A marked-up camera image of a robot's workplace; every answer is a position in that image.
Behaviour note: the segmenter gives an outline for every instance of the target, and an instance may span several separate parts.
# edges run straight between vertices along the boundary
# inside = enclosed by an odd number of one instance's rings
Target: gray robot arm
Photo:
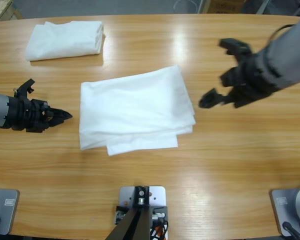
[[[300,22],[258,53],[232,38],[221,39],[219,45],[238,61],[220,77],[223,86],[232,89],[227,96],[210,90],[201,98],[201,108],[228,103],[239,108],[300,82]]]

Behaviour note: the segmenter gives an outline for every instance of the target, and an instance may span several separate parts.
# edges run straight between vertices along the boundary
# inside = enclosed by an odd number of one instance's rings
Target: wooden table
[[[36,24],[103,21],[103,53],[25,61]],[[236,65],[221,38],[255,51],[298,17],[185,14],[60,17],[0,22],[0,93],[33,78],[31,97],[73,114],[44,133],[0,129],[0,188],[18,189],[12,234],[103,240],[114,227],[121,186],[166,188],[171,240],[278,235],[269,191],[300,187],[300,84],[245,107],[199,109],[222,93],[219,76]],[[192,134],[179,147],[107,156],[79,149],[80,83],[178,64],[195,107]]]

